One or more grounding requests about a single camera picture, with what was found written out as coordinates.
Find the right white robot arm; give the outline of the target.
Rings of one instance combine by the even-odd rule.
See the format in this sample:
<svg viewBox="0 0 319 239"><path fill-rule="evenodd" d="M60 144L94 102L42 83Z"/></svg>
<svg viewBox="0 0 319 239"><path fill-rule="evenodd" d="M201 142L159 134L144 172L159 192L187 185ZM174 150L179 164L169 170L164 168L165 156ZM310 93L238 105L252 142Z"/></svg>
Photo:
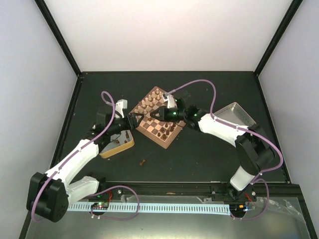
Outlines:
<svg viewBox="0 0 319 239"><path fill-rule="evenodd" d="M152 111L151 117L163 122L183 121L189 128L216 136L236 148L240 166L231 177L226 193L233 201L242 198L244 189L276 155L269 143L255 135L264 132L262 127L257 124L251 127L238 125L211 116L208 111L195 105L187 107L182 98L175 99L172 95L163 99L167 101L167 106Z"/></svg>

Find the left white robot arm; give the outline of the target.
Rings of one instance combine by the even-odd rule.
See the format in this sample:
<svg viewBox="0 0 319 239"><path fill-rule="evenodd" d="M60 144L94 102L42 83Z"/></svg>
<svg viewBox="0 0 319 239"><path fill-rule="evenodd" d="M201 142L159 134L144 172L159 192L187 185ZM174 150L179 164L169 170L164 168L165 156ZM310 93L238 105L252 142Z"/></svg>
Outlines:
<svg viewBox="0 0 319 239"><path fill-rule="evenodd" d="M111 194L104 181L85 176L77 182L73 178L105 147L111 143L113 135L120 135L136 129L144 115L141 113L124 114L121 106L111 111L102 108L96 121L85 137L57 165L45 173L36 172L30 179L26 208L31 212L33 221L41 216L57 222L65 215L67 208L86 197L103 198Z"/></svg>

